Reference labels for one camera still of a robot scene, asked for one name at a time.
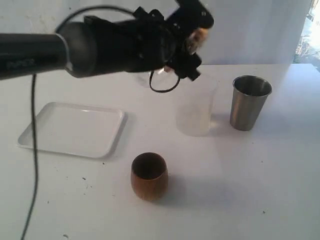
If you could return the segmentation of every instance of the black cable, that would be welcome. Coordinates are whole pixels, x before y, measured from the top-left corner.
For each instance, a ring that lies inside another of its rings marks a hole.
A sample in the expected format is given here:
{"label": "black cable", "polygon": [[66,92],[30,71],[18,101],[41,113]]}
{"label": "black cable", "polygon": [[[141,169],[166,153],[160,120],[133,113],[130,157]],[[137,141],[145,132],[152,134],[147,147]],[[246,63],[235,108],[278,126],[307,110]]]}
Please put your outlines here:
{"label": "black cable", "polygon": [[[112,6],[112,5],[96,5],[96,6],[89,6],[81,8],[74,13],[70,14],[66,17],[62,23],[58,25],[55,29],[55,32],[59,32],[61,28],[71,19],[76,17],[77,15],[90,11],[90,10],[98,10],[98,9],[106,9],[106,10],[115,10],[121,13],[129,14],[133,16],[133,12],[127,10],[122,7]],[[24,223],[23,232],[21,235],[21,240],[25,239],[26,233],[28,231],[30,219],[34,210],[37,193],[38,193],[38,183],[39,183],[39,164],[38,164],[38,144],[37,144],[37,121],[36,121],[36,111],[35,111],[35,88],[36,88],[36,79],[37,74],[32,75],[32,84],[31,84],[31,128],[32,128],[32,142],[33,142],[33,160],[34,160],[34,187],[33,187],[33,195],[31,200],[31,205],[26,217],[26,221]]]}
{"label": "black cable", "polygon": [[154,91],[154,92],[156,92],[156,93],[161,93],[161,94],[169,93],[169,92],[171,92],[172,90],[174,90],[174,89],[179,85],[179,83],[180,83],[180,77],[178,77],[178,80],[176,81],[176,84],[175,84],[173,87],[171,87],[171,88],[169,88],[169,89],[166,89],[166,90],[156,90],[156,89],[154,89],[154,88],[152,87],[152,85],[151,85],[151,83],[152,83],[152,78],[153,78],[153,76],[154,76],[154,73],[155,73],[155,71],[151,71],[150,78],[149,78],[149,86],[150,86],[151,90]]}
{"label": "black cable", "polygon": [[36,197],[38,193],[38,183],[39,183],[39,165],[38,165],[38,146],[37,146],[37,122],[36,122],[36,111],[35,111],[35,88],[36,88],[36,78],[37,74],[32,75],[31,83],[31,127],[32,127],[32,142],[33,142],[33,161],[34,161],[34,187],[33,195],[31,200],[31,205],[29,212],[24,224],[23,232],[21,235],[21,240],[25,239],[28,226],[30,223],[30,218],[34,210]]}

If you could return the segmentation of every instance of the metal tumbler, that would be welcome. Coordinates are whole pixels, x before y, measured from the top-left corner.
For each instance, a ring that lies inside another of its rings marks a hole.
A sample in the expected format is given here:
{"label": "metal tumbler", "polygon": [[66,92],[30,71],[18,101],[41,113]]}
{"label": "metal tumbler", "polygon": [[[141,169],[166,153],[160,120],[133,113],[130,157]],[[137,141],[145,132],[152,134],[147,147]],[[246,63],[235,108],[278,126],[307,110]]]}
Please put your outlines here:
{"label": "metal tumbler", "polygon": [[233,81],[230,124],[237,130],[251,130],[271,92],[271,84],[260,77],[237,77]]}

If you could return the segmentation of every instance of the brown wooden cup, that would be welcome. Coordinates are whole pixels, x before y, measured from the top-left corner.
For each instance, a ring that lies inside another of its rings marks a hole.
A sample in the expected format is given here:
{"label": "brown wooden cup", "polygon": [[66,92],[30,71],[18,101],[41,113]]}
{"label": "brown wooden cup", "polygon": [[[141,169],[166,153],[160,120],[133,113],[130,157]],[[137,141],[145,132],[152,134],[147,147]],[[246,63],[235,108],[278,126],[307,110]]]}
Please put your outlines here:
{"label": "brown wooden cup", "polygon": [[141,199],[153,201],[168,189],[168,170],[165,160],[153,152],[137,156],[131,165],[131,186]]}

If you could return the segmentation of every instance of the white table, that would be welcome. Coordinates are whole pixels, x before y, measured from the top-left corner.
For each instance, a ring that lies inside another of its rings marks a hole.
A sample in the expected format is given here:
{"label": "white table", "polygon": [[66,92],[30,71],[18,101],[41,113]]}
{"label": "white table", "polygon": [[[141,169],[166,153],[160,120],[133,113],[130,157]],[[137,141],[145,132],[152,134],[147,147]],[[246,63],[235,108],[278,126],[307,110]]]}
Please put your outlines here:
{"label": "white table", "polygon": [[[318,240],[320,73],[308,64],[201,70],[219,82],[215,127],[207,137],[180,133],[174,93],[154,93],[128,73],[40,74],[37,112],[49,102],[67,102],[120,108],[128,121],[108,159],[39,153],[39,191],[26,239]],[[229,124],[232,81],[241,75],[273,86],[250,132]],[[0,82],[3,240],[19,239],[32,196],[32,152],[16,146],[30,123],[30,78]],[[149,151],[162,155],[169,171],[169,191],[157,203],[140,200],[130,185],[133,159]]]}

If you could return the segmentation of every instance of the white tray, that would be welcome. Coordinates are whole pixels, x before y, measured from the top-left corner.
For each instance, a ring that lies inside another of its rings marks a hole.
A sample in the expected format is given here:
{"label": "white tray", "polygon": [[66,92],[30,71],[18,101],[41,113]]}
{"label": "white tray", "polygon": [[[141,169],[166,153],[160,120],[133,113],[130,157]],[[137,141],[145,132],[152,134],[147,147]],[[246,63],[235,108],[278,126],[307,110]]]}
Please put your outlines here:
{"label": "white tray", "polygon": [[[112,151],[124,116],[119,109],[50,102],[36,116],[38,149],[102,158]],[[18,146],[33,148],[31,124]]]}

